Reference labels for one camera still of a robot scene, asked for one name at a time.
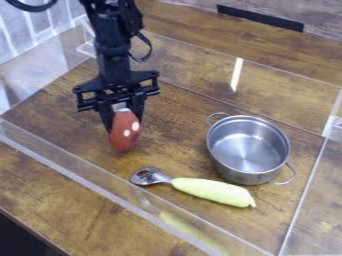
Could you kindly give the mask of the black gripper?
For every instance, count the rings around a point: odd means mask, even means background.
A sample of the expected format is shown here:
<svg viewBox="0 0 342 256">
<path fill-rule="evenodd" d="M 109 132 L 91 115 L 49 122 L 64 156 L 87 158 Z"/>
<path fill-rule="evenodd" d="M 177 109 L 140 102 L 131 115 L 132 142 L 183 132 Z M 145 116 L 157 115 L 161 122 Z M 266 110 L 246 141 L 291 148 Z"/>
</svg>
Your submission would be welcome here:
<svg viewBox="0 0 342 256">
<path fill-rule="evenodd" d="M 111 132 L 115 116 L 112 104 L 125 103 L 137 120 L 143 120 L 145 99 L 159 93 L 159 72 L 131 69 L 129 59 L 145 61 L 152 50 L 140 58 L 129 54 L 127 47 L 112 50 L 95 47 L 95 52 L 99 74 L 72 91 L 76 94 L 77 110 L 97 111 L 105 130 Z"/>
</svg>

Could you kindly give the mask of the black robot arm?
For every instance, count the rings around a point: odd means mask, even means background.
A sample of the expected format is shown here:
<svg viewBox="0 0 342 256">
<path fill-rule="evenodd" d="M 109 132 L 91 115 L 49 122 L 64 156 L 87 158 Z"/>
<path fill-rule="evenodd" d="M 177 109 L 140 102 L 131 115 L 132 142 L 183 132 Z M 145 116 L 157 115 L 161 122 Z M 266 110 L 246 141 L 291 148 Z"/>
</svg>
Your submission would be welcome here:
<svg viewBox="0 0 342 256">
<path fill-rule="evenodd" d="M 129 53 L 131 39 L 137 37 L 148 47 L 149 40 L 140 33 L 143 15 L 133 0 L 80 0 L 95 32 L 93 48 L 99 74 L 76 86 L 72 91 L 77 99 L 77 111 L 95 110 L 107 132 L 113 130 L 115 112 L 112 105 L 124 103 L 137 120 L 144 113 L 144 101 L 159 93 L 159 72 L 133 71 L 129 59 L 144 62 Z"/>
</svg>

